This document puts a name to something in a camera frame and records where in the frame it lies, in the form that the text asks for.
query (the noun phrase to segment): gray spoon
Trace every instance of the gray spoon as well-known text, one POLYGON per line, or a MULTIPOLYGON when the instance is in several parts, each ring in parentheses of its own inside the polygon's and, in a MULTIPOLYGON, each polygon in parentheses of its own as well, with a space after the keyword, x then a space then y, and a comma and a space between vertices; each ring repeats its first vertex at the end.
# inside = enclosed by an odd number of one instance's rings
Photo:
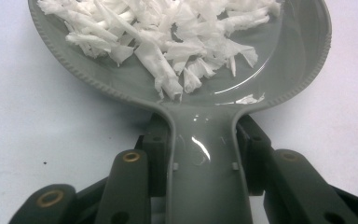
POLYGON ((167 224, 252 223, 235 126, 245 114, 292 98, 320 72, 331 40, 323 0, 286 0, 279 18, 234 33, 231 39, 255 47, 255 67, 237 59, 236 77, 220 69, 199 90, 185 94, 180 104, 160 101, 154 79, 136 57, 119 68, 108 58, 86 57, 65 42, 68 31, 60 20, 45 16, 36 0, 29 0, 29 7, 42 39, 71 73, 170 123, 167 224))

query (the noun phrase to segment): white surface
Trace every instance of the white surface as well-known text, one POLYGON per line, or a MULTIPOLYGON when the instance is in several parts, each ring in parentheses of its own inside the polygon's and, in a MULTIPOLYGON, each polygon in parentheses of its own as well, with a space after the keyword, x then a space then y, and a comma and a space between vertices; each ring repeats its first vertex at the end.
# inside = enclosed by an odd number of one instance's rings
MULTIPOLYGON (((322 72, 252 117, 275 148, 302 153, 327 182, 358 195, 358 1, 326 3, 333 41, 322 72)), ((0 1, 0 223, 46 185, 81 190, 107 176, 149 116, 72 77, 36 32, 27 1, 0 1)))

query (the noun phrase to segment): glossy gray surface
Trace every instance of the glossy gray surface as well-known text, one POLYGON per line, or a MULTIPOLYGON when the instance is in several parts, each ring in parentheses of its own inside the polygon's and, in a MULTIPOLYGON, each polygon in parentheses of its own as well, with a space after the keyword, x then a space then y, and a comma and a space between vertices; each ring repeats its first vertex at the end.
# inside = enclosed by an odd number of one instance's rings
POLYGON ((62 65, 99 91, 156 111, 170 123, 174 141, 168 166, 166 222, 249 222, 251 215, 246 211, 250 204, 235 123, 243 114, 290 99, 314 80, 331 40, 323 0, 285 1, 279 18, 232 35, 234 41, 256 48, 255 67, 238 63, 236 77, 220 69, 199 90, 185 94, 181 103, 161 102, 153 79, 134 56, 120 67, 108 58, 84 56, 65 41, 63 22, 45 16, 35 2, 29 1, 34 24, 62 65), (244 99, 250 95, 263 98, 249 103, 244 99), (233 164, 239 169, 232 169, 233 164))
MULTIPOLYGON (((322 73, 297 97, 252 116, 274 147, 303 153, 329 183, 358 194, 358 1, 326 2, 334 36, 322 73)), ((26 3, 0 3, 0 223, 43 186, 81 190, 106 176, 148 116, 72 78, 26 3)))

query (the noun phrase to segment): white shredded plastic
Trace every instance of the white shredded plastic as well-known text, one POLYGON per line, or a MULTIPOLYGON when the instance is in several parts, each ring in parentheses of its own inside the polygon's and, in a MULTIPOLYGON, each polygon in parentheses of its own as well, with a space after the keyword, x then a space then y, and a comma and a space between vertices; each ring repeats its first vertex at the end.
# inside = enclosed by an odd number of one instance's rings
POLYGON ((87 56, 108 55, 119 66, 134 53, 155 78, 159 96, 165 92, 172 100, 199 88, 201 79, 224 64, 236 76, 238 54, 254 67, 255 48, 229 36, 281 12, 276 0, 38 0, 38 5, 64 20, 66 40, 87 56))

